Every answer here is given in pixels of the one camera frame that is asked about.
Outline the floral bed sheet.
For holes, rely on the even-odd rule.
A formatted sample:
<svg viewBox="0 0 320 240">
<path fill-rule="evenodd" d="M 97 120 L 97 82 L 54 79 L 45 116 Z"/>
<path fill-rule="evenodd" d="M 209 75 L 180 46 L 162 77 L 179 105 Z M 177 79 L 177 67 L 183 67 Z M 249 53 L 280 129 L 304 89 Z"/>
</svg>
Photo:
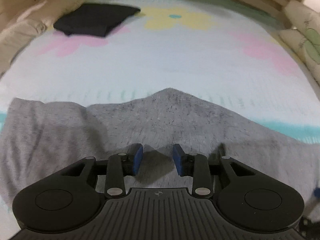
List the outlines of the floral bed sheet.
<svg viewBox="0 0 320 240">
<path fill-rule="evenodd" d="M 231 0 L 94 0 L 139 7 L 105 38 L 49 27 L 1 78 L 13 98 L 122 103 L 174 88 L 307 144 L 319 143 L 319 85 L 262 12 Z"/>
</svg>

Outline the black folded garment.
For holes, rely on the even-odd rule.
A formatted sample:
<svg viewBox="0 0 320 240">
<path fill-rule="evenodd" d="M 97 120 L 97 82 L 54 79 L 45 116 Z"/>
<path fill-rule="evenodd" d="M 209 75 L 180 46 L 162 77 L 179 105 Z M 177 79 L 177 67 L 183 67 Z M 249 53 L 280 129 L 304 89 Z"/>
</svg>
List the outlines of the black folded garment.
<svg viewBox="0 0 320 240">
<path fill-rule="evenodd" d="M 140 11 L 138 7 L 126 5 L 84 3 L 75 11 L 59 18 L 53 27 L 67 36 L 105 37 L 127 18 Z"/>
</svg>

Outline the beige pillow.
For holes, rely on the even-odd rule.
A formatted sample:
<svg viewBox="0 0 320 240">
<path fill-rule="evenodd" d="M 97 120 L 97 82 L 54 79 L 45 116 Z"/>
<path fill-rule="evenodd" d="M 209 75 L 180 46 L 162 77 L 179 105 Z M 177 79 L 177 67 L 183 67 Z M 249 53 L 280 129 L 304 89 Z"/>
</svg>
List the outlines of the beige pillow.
<svg viewBox="0 0 320 240">
<path fill-rule="evenodd" d="M 4 29 L 1 32 L 1 74 L 9 70 L 23 48 L 42 35 L 62 15 L 62 7 L 44 1 L 28 8 Z"/>
</svg>

